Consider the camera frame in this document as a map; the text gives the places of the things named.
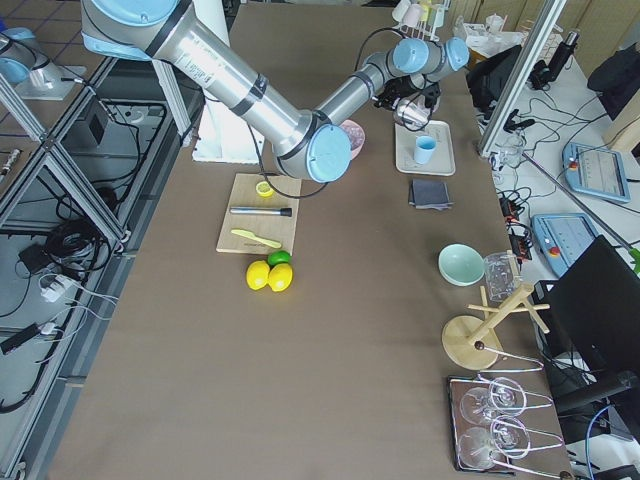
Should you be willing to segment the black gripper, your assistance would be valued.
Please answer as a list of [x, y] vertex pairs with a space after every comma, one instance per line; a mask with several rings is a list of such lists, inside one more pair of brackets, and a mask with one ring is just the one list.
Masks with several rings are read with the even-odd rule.
[[414, 74], [386, 82], [382, 92], [374, 98], [374, 106], [393, 111], [402, 99], [415, 96], [414, 102], [421, 98], [425, 107], [431, 109], [436, 106], [440, 95], [438, 82], [429, 81], [425, 75]]

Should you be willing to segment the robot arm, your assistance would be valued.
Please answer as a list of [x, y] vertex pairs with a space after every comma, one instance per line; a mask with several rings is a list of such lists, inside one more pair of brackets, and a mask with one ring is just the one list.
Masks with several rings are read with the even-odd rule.
[[27, 28], [1, 32], [1, 75], [22, 99], [62, 101], [85, 72], [84, 66], [55, 63]]
[[250, 3], [230, 41], [190, 1], [85, 1], [87, 48], [175, 66], [271, 144], [284, 175], [332, 182], [347, 170], [341, 124], [397, 78], [435, 83], [468, 61], [464, 41], [378, 40], [360, 67], [351, 57], [385, 9]]

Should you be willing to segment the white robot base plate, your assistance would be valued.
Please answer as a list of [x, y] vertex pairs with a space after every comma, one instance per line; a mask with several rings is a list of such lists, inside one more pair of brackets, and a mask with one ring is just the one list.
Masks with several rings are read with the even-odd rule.
[[[220, 0], [195, 0], [198, 19], [224, 44], [229, 45], [228, 27]], [[247, 123], [209, 93], [198, 129], [193, 159], [199, 162], [258, 163]]]

